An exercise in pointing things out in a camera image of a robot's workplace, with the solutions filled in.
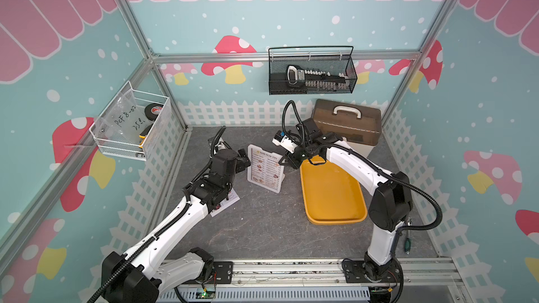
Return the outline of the pink dessert menu card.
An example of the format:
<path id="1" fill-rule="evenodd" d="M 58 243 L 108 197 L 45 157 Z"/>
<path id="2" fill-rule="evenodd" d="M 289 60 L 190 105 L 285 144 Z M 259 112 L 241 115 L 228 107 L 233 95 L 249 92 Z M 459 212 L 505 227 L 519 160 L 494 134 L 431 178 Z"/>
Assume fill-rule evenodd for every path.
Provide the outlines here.
<path id="1" fill-rule="evenodd" d="M 228 209 L 230 206 L 234 205 L 240 200 L 240 197 L 238 196 L 237 192 L 235 192 L 234 189 L 232 189 L 227 198 L 225 198 L 222 202 L 220 202 L 217 207 L 212 210 L 210 213 L 211 217 L 215 217 L 218 214 L 222 213 L 224 210 Z"/>

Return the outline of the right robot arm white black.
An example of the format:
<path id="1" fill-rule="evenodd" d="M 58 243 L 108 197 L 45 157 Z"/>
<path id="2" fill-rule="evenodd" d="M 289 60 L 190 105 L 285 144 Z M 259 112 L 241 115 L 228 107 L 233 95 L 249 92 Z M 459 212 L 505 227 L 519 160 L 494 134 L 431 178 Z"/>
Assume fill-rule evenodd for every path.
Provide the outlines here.
<path id="1" fill-rule="evenodd" d="M 368 216 L 373 223 L 373 233 L 364 259 L 355 267 L 352 261 L 342 263 L 345 272 L 360 274 L 377 283 L 387 275 L 402 278 L 403 271 L 396 258 L 399 238 L 406 231 L 429 231 L 439 227 L 443 210 L 427 192 L 411 184 L 403 172 L 392 173 L 367 159 L 335 133 L 323 133 L 313 119 L 300 118 L 298 108 L 290 100 L 284 106 L 282 119 L 289 110 L 297 120 L 297 133 L 285 125 L 277 132 L 273 143 L 285 149 L 280 165 L 300 169 L 304 162 L 312 166 L 331 163 L 354 178 L 371 195 Z M 406 220 L 414 208 L 412 195 L 418 194 L 435 210 L 431 223 L 408 225 Z"/>

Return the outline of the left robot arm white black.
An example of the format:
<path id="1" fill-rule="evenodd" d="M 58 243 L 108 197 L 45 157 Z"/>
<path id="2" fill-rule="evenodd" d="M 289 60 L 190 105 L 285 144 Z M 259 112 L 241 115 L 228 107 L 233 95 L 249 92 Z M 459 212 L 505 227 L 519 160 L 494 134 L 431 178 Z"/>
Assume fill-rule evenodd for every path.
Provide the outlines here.
<path id="1" fill-rule="evenodd" d="M 97 302 L 155 302 L 169 286 L 210 280 L 213 257 L 200 248 L 182 258 L 172 280 L 161 264 L 183 237 L 229 198 L 235 176 L 250 165 L 244 150 L 233 150 L 222 139 L 222 126 L 210 141 L 208 163 L 181 190 L 182 199 L 146 237 L 123 254 L 111 252 L 102 262 L 101 287 L 89 298 Z"/>

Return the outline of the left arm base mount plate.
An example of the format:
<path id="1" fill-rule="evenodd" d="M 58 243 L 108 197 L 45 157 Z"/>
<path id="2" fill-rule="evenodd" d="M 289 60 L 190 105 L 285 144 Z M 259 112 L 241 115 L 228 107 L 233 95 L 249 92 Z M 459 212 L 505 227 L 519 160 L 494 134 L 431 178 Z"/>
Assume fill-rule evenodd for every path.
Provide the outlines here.
<path id="1" fill-rule="evenodd" d="M 233 266 L 232 262 L 190 262 L 175 271 L 175 280 L 180 285 L 230 284 Z"/>

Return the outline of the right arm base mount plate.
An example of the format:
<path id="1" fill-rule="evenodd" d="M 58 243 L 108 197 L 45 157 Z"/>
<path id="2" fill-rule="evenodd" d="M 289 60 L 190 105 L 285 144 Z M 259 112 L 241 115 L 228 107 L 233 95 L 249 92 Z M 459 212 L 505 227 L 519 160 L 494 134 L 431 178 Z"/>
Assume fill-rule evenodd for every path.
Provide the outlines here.
<path id="1" fill-rule="evenodd" d="M 341 267 L 347 283 L 397 284 L 402 280 L 402 270 L 394 260 L 380 266 L 374 261 L 347 258 L 341 262 Z"/>

